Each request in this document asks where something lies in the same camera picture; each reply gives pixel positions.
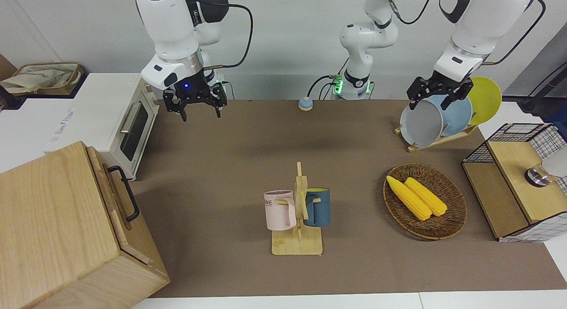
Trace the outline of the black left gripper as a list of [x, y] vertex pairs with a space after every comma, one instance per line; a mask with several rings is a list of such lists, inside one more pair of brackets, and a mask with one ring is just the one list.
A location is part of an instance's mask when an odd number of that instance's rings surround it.
[[447, 94], [441, 103], [441, 109], [446, 110], [453, 102], [464, 100], [473, 86], [471, 78], [458, 82], [443, 74], [432, 74], [428, 79], [415, 78], [408, 88], [409, 108], [414, 110], [423, 96]]

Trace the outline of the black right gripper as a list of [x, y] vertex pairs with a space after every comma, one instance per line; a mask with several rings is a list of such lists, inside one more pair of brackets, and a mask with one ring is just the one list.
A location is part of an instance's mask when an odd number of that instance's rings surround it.
[[185, 103], [206, 102], [207, 105], [214, 107], [218, 118], [221, 118], [221, 110], [228, 103], [223, 84], [217, 82], [209, 86], [203, 71], [174, 83], [174, 89], [165, 89], [163, 100], [168, 112], [177, 113], [184, 122], [186, 122]]

